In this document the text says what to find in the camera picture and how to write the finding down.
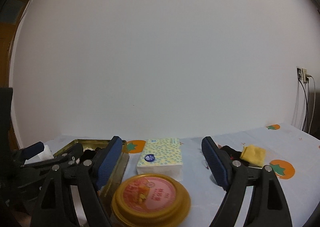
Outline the yellow patterned tissue pack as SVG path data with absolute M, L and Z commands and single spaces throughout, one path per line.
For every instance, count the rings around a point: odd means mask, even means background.
M 149 139 L 136 165 L 138 174 L 156 173 L 183 180 L 183 159 L 178 138 Z

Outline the white waffle textured cloth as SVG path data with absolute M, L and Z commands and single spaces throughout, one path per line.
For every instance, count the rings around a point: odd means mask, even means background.
M 45 145 L 43 152 L 40 152 L 38 155 L 33 156 L 31 159 L 27 159 L 24 164 L 27 165 L 27 164 L 47 161 L 50 159 L 54 159 L 54 156 L 53 156 L 49 146 Z

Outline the gold rectangular tin tray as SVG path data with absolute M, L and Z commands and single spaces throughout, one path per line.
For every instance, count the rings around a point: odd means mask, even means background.
M 106 161 L 100 165 L 97 173 L 98 179 L 95 181 L 105 208 L 111 206 L 112 197 L 123 179 L 129 161 L 127 142 L 118 136 L 115 136 L 114 139 L 115 142 L 107 154 Z M 77 143 L 80 143 L 84 150 L 95 150 L 106 148 L 110 142 L 112 141 L 105 139 L 73 139 L 54 152 L 54 156 L 62 155 L 68 148 Z

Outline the black knitted cloth white dots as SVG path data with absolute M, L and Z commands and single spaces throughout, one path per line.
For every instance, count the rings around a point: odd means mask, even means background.
M 107 153 L 107 148 L 102 149 L 100 147 L 97 147 L 95 149 L 86 149 L 80 157 L 80 163 L 84 162 L 85 160 L 92 160 L 95 162 L 103 161 Z

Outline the round yellow tin pink lid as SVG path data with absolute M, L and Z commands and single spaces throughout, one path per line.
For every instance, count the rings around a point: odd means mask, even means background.
M 152 173 L 122 182 L 111 202 L 112 213 L 123 226 L 179 226 L 190 208 L 190 195 L 181 183 Z

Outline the yellow cloth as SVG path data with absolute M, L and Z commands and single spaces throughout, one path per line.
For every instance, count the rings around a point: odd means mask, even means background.
M 245 146 L 242 150 L 240 159 L 258 167 L 264 166 L 266 150 L 254 145 Z

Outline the black wristband red logo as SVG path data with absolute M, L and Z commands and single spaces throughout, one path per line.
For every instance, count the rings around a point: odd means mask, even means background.
M 233 148 L 231 148 L 230 146 L 228 145 L 225 145 L 225 146 L 221 146 L 220 150 L 223 150 L 225 151 L 231 160 L 233 161 L 239 161 L 241 162 L 244 166 L 248 167 L 249 166 L 249 162 L 247 161 L 244 161 L 242 160 L 240 157 L 241 157 L 241 152 L 240 151 L 237 151 Z

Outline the brown wooden door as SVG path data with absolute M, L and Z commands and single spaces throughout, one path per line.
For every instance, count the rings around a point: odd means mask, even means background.
M 14 38 L 30 0 L 9 0 L 1 10 L 1 87 L 9 86 L 9 72 Z

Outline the wall power socket with plugs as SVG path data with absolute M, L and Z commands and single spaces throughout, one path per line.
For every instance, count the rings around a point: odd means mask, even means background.
M 298 80 L 300 80 L 303 84 L 307 84 L 309 82 L 309 78 L 311 78 L 311 75 L 308 74 L 307 69 L 301 67 L 297 67 L 297 76 Z

